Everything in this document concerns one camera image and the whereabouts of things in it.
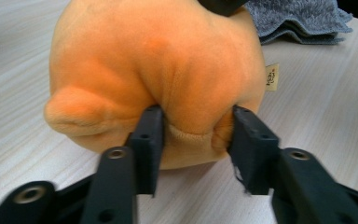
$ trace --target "orange fabric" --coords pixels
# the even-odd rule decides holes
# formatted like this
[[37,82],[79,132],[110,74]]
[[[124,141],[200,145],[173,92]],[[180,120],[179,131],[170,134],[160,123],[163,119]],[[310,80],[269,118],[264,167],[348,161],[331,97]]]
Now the orange fabric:
[[227,155],[234,105],[257,111],[265,67],[252,19],[196,0],[74,0],[51,46],[47,123],[82,147],[122,146],[140,115],[166,116],[161,168]]

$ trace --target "orange plush toy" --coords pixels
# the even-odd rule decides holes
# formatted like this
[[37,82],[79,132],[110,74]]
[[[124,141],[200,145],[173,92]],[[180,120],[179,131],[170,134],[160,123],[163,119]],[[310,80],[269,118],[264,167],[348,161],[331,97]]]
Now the orange plush toy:
[[230,17],[197,0],[73,0],[50,54],[45,119],[96,152],[122,146],[143,111],[165,115],[161,169],[227,155],[232,106],[257,111],[266,84],[245,8]]

